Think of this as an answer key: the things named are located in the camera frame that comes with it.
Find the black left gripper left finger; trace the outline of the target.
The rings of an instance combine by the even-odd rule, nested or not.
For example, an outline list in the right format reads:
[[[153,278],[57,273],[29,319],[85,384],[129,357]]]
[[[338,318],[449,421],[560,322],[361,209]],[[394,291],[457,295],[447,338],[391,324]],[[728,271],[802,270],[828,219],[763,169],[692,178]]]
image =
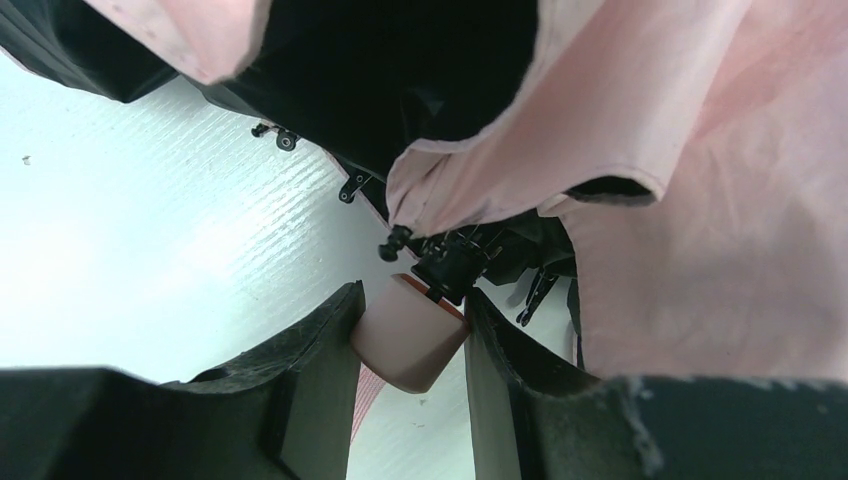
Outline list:
[[[107,368],[1,373],[5,479],[342,479],[360,282],[188,382]]]

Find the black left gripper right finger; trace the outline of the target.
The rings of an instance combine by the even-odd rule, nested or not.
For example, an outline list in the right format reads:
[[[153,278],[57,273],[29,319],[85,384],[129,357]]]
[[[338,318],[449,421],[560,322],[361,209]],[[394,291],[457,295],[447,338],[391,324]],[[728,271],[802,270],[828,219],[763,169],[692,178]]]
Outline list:
[[[465,365],[480,479],[843,479],[838,382],[619,376],[602,380],[466,300]]]

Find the pink folding umbrella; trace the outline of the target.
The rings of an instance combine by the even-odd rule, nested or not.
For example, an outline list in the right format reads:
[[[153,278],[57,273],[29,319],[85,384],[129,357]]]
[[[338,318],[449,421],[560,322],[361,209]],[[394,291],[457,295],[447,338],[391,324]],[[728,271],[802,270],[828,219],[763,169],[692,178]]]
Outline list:
[[[181,74],[383,179],[392,245],[558,219],[591,373],[847,378],[843,1],[5,1],[1,51]]]

